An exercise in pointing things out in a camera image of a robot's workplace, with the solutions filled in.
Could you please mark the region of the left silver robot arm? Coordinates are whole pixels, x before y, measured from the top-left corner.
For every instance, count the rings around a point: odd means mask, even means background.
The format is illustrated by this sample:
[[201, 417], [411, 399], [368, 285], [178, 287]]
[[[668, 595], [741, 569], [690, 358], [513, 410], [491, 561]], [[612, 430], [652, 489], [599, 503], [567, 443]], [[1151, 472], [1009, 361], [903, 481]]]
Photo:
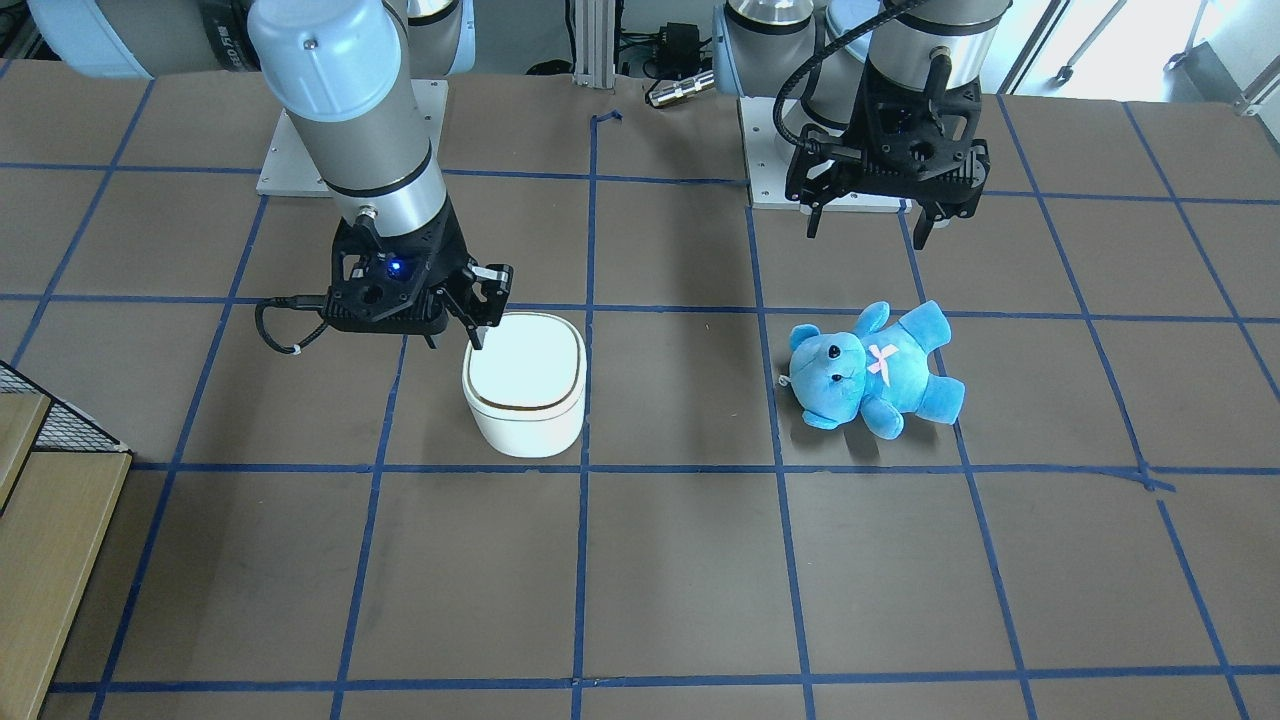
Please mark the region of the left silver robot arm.
[[783, 199], [818, 232], [854, 195], [920, 209], [914, 249], [972, 217], [989, 176], [977, 137], [980, 70], [1006, 1], [726, 1], [714, 14], [716, 86], [764, 100], [787, 163]]

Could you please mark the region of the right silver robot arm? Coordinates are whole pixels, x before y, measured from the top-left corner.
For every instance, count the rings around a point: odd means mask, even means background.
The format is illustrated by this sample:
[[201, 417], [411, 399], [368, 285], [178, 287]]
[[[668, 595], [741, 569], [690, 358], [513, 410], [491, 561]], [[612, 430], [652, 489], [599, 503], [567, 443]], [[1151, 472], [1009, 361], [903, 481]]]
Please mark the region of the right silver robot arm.
[[467, 70], [466, 1], [32, 1], [45, 42], [88, 77], [257, 72], [340, 209], [323, 295], [255, 306], [312, 311], [319, 329], [433, 345], [456, 318], [472, 348], [500, 324], [513, 269], [467, 250], [412, 83]]

